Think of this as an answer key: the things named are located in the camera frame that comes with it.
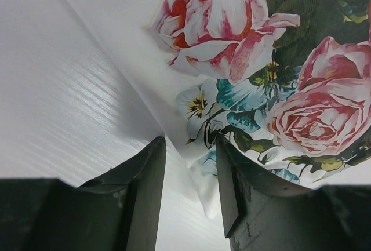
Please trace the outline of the white t-shirt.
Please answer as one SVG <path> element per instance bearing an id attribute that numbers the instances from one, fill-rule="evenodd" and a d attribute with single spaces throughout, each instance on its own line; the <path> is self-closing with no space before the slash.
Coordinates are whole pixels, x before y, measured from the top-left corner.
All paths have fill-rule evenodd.
<path id="1" fill-rule="evenodd" d="M 305 187 L 370 159 L 370 0 L 67 0 L 220 213 L 216 140 Z"/>

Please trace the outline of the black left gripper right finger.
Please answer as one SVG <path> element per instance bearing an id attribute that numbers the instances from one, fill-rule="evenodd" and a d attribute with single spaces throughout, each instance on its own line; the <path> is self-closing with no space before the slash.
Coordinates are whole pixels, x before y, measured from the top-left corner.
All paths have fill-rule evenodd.
<path id="1" fill-rule="evenodd" d="M 370 187 L 291 183 L 216 140 L 225 237 L 232 250 L 369 250 Z"/>

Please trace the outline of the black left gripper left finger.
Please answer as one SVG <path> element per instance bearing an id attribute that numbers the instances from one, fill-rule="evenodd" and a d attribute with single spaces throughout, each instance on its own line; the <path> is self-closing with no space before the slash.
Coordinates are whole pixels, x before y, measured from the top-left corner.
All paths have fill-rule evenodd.
<path id="1" fill-rule="evenodd" d="M 1 180 L 2 250 L 154 250 L 166 141 L 79 187 L 59 179 Z"/>

